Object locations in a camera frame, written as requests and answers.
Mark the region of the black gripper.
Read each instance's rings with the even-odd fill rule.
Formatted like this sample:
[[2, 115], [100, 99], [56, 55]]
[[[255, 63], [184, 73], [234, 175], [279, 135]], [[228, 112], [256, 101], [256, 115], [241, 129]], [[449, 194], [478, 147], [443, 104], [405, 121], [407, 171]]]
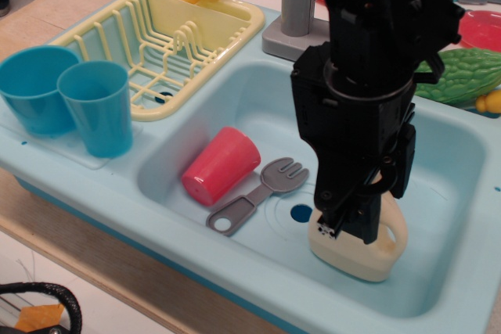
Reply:
[[354, 81], [331, 62], [328, 42], [308, 47], [290, 79], [299, 134], [318, 159], [319, 231], [375, 242], [380, 195], [401, 199], [409, 183], [416, 147], [413, 79], [370, 74]]

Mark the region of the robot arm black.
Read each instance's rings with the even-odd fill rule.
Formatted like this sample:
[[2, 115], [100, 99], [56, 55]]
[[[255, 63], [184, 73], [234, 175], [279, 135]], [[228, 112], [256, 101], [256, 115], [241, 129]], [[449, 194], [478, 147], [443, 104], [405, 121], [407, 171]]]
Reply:
[[314, 203], [332, 235], [370, 244], [381, 196], [403, 196], [416, 145], [413, 96], [444, 72], [460, 41], [453, 0], [324, 0], [329, 41], [294, 63], [298, 131], [318, 159]]

